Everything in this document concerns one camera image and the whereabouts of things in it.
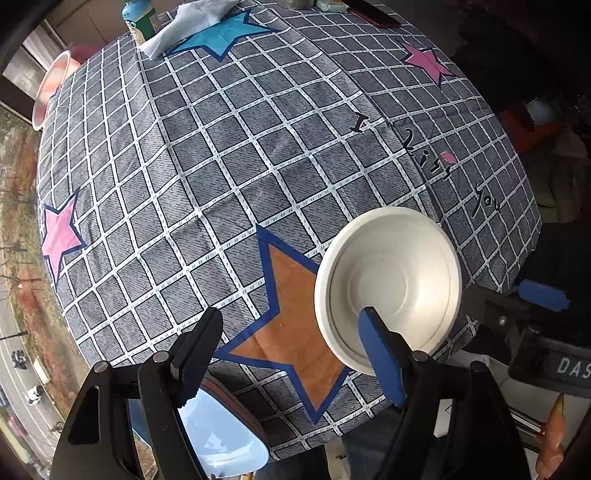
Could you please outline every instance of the table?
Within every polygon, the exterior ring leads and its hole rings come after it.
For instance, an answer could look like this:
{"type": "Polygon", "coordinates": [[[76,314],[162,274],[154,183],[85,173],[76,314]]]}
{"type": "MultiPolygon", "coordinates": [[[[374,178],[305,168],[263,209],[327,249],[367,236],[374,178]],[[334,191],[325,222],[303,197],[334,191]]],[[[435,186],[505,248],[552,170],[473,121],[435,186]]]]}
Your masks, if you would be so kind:
{"type": "MultiPolygon", "coordinates": [[[[67,80],[41,141],[40,230],[63,228],[48,274],[90,364],[142,362],[220,308],[223,359],[210,372],[281,459],[388,405],[313,332],[310,286],[347,222],[380,206],[417,209],[452,240],[464,285],[499,291],[541,222],[499,122],[412,25],[379,30],[257,0],[229,17],[238,36],[225,51],[196,37],[151,61],[125,35],[67,80]],[[311,368],[298,339],[326,368],[311,368]]],[[[475,331],[458,318],[435,356],[475,331]]]]}

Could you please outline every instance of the white cloth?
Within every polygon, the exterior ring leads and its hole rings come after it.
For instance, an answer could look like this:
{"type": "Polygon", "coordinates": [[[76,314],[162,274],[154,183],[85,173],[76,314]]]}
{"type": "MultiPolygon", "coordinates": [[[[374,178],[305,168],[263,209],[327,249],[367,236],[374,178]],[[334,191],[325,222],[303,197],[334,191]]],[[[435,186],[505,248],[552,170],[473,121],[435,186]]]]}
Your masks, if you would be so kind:
{"type": "Polygon", "coordinates": [[[139,49],[150,60],[161,55],[169,46],[211,27],[226,15],[239,0],[198,0],[178,6],[177,16],[139,49]]]}

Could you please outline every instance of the paper bowl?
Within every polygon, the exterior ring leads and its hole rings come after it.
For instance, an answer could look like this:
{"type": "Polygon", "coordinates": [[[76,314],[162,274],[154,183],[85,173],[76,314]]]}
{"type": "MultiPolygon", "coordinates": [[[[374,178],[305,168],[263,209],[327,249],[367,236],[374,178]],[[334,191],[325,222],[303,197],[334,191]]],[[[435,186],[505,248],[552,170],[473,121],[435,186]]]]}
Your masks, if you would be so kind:
{"type": "Polygon", "coordinates": [[[47,73],[43,77],[41,85],[39,85],[39,90],[37,90],[37,96],[35,97],[33,117],[31,119],[35,130],[43,128],[51,97],[56,94],[65,79],[74,73],[78,67],[80,67],[80,63],[72,58],[69,50],[61,52],[52,62],[49,70],[47,70],[47,73]]]}
{"type": "Polygon", "coordinates": [[[457,315],[462,274],[445,232],[422,213],[384,207],[358,216],[334,238],[316,277],[318,326],[348,367],[375,375],[358,333],[364,307],[376,308],[412,350],[433,353],[457,315]]]}

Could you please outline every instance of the scooter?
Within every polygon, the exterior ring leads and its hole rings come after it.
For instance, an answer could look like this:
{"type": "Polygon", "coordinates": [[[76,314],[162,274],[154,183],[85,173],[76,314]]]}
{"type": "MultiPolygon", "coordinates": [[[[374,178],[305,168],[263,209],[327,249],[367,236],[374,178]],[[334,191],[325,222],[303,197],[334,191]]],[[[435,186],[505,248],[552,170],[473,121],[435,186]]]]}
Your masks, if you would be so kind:
{"type": "Polygon", "coordinates": [[[19,370],[27,369],[27,357],[22,350],[13,350],[10,352],[10,360],[13,368],[18,368],[19,370]]]}
{"type": "Polygon", "coordinates": [[[43,396],[44,390],[41,385],[37,385],[24,394],[25,401],[29,405],[37,405],[41,401],[41,397],[43,396]]]}

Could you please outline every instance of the green bottle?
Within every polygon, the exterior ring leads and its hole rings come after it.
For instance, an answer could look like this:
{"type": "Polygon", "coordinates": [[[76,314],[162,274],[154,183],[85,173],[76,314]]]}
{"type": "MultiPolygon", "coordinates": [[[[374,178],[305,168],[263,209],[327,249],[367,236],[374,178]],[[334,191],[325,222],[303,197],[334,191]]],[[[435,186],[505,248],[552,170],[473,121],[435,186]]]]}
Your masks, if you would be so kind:
{"type": "Polygon", "coordinates": [[[160,30],[158,15],[150,0],[126,0],[121,15],[137,45],[152,38],[160,30]]]}

